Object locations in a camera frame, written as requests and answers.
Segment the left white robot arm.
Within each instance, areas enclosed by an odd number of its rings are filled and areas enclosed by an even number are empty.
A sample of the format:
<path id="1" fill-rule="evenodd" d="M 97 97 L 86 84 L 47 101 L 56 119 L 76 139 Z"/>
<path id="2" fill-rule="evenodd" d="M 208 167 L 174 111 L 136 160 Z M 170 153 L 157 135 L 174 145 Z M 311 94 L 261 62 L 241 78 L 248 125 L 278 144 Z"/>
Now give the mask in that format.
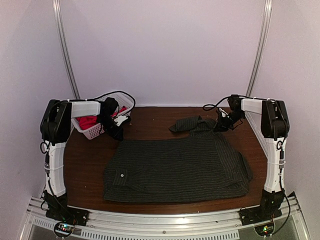
<path id="1" fill-rule="evenodd" d="M 57 100 L 48 102 L 40 123 L 42 143 L 41 151 L 45 154 L 44 170 L 46 184 L 44 199 L 54 205 L 52 213 L 61 222 L 72 218 L 72 211 L 63 203 L 67 202 L 64 183 L 64 151 L 71 133 L 72 119 L 97 116 L 102 129 L 113 139 L 124 139 L 123 124 L 131 120 L 128 115 L 112 117 L 116 108 L 114 99 L 98 100 Z"/>

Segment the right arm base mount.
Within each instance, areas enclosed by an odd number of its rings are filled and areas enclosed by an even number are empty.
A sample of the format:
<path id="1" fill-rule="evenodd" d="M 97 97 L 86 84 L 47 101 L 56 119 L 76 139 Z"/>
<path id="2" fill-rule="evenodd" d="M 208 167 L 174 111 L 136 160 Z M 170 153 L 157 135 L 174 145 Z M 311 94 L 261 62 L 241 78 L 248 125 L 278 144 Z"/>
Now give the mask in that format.
<path id="1" fill-rule="evenodd" d="M 277 227 L 275 218 L 281 217 L 281 204 L 286 201 L 288 206 L 288 213 L 281 226 Z M 291 205 L 285 190 L 279 192 L 262 191 L 260 204 L 255 207 L 241 207 L 238 211 L 242 226 L 251 224 L 258 224 L 254 227 L 255 232 L 260 237 L 272 237 L 276 235 L 288 222 L 291 215 Z"/>

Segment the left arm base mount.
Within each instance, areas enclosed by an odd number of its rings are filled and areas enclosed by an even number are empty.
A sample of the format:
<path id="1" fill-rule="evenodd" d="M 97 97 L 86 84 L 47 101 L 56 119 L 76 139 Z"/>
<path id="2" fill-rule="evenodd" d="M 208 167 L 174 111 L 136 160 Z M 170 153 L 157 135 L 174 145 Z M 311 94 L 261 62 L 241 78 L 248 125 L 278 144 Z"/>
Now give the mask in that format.
<path id="1" fill-rule="evenodd" d="M 65 239 L 73 234 L 76 226 L 85 227 L 87 224 L 89 211 L 68 206 L 66 193 L 55 196 L 44 190 L 41 207 L 43 204 L 47 204 L 45 216 L 57 221 L 53 232 L 58 238 Z"/>

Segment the black pinstriped shirt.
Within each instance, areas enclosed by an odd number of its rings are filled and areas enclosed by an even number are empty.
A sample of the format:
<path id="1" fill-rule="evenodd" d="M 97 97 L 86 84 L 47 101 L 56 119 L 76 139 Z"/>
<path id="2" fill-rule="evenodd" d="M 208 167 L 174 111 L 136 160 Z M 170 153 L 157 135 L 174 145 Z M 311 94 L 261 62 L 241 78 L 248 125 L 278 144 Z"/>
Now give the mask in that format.
<path id="1" fill-rule="evenodd" d="M 212 118 L 176 121 L 182 138 L 122 141 L 103 173 L 103 198 L 122 203 L 191 203 L 245 196 L 253 174 Z"/>

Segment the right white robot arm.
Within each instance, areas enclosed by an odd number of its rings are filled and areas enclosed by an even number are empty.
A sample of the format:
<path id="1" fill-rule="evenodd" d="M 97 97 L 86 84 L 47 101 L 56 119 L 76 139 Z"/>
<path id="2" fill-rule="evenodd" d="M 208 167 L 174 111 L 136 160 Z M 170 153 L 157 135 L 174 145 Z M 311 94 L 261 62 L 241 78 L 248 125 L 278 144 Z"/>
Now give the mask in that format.
<path id="1" fill-rule="evenodd" d="M 284 192 L 285 148 L 290 130 L 286 105 L 282 100 L 269 98 L 253 98 L 232 94 L 224 97 L 230 107 L 227 113 L 222 108 L 217 109 L 216 132 L 234 130 L 235 123 L 245 119 L 245 114 L 253 113 L 261 117 L 260 131 L 266 144 L 267 172 L 264 192 L 275 195 Z"/>

